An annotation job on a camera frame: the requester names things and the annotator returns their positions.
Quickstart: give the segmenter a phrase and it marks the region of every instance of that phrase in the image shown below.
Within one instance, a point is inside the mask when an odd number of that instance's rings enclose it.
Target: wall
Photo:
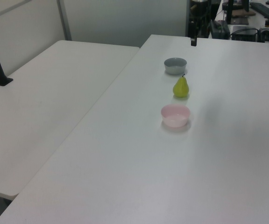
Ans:
[[[56,0],[31,0],[1,15],[0,62],[6,76],[58,40],[64,33]]]
[[[151,34],[185,36],[188,0],[62,0],[74,41],[141,47]]]

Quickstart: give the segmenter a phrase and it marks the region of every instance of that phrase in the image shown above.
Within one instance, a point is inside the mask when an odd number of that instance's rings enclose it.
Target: green pear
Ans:
[[[178,79],[177,83],[174,85],[173,93],[177,97],[186,97],[187,94],[189,93],[189,90],[190,89],[186,82],[186,78],[183,75]]]

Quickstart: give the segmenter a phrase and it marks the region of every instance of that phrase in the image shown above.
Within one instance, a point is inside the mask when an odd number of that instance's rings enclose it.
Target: tabletop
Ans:
[[[13,200],[138,48],[59,41],[0,86],[0,196]]]
[[[187,61],[188,98],[171,57]],[[190,108],[185,127],[162,123],[170,103]],[[269,45],[152,35],[3,223],[269,223]]]
[[[265,2],[267,0],[252,0],[252,2],[259,2],[259,3],[262,3],[263,5],[265,5],[266,7],[269,8],[269,5],[266,5]],[[223,3],[223,0],[221,1],[221,4],[219,5],[219,9],[218,9],[218,14],[215,18],[216,21],[218,20],[226,20],[226,14],[225,16],[223,17],[223,13],[224,11],[222,11],[222,3]],[[248,22],[249,22],[249,25],[248,26],[251,26],[251,27],[255,27],[257,29],[260,29],[260,28],[264,28],[264,24],[265,24],[265,21],[266,21],[266,18],[264,18],[263,15],[261,15],[259,12],[253,10],[250,6],[249,8],[251,11],[255,12],[256,15],[254,16],[249,16],[248,17]],[[229,30],[230,30],[230,33],[232,32],[233,30],[233,26],[245,26],[245,25],[228,25],[229,27]]]

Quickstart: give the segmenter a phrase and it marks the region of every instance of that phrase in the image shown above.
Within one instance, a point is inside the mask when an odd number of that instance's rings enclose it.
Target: desk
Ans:
[[[138,48],[59,41],[0,87],[0,196],[13,200]]]
[[[188,99],[170,57],[187,60]],[[190,108],[188,126],[162,124],[169,103]],[[269,223],[269,45],[152,35],[4,223]]]
[[[264,4],[266,7],[269,8],[269,5],[265,4],[266,1],[267,0],[253,0],[253,2],[260,2],[260,3]],[[220,5],[219,5],[218,13],[220,11],[222,11],[222,3],[223,3],[223,0],[221,1]],[[250,10],[254,11],[256,13],[256,15],[248,17],[248,22],[249,22],[248,26],[255,27],[257,29],[260,29],[261,27],[263,28],[264,24],[265,24],[265,21],[266,21],[266,18],[264,18],[264,16],[261,15],[259,12],[253,10],[251,8],[251,6],[250,6]],[[224,13],[224,11],[221,12],[220,14],[218,14],[216,16],[215,20],[216,21],[223,20],[223,13]],[[245,26],[245,25],[228,25],[230,33],[232,33],[233,26]]]

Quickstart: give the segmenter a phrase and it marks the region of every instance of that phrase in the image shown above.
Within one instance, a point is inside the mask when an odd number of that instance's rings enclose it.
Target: black cable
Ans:
[[[261,30],[269,30],[269,28],[261,28],[260,31],[261,31]]]
[[[218,14],[220,14],[221,12],[223,12],[223,9],[222,9],[222,11],[220,11]],[[218,14],[217,14],[217,15],[218,15]],[[216,15],[216,16],[217,16],[217,15]]]
[[[232,36],[233,34],[240,33],[240,32],[242,32],[242,31],[246,31],[246,30],[257,30],[257,34],[258,34],[258,32],[259,32],[259,30],[256,29],[256,28],[247,28],[247,29],[236,30],[235,32],[233,32],[232,34],[230,34],[230,36]]]

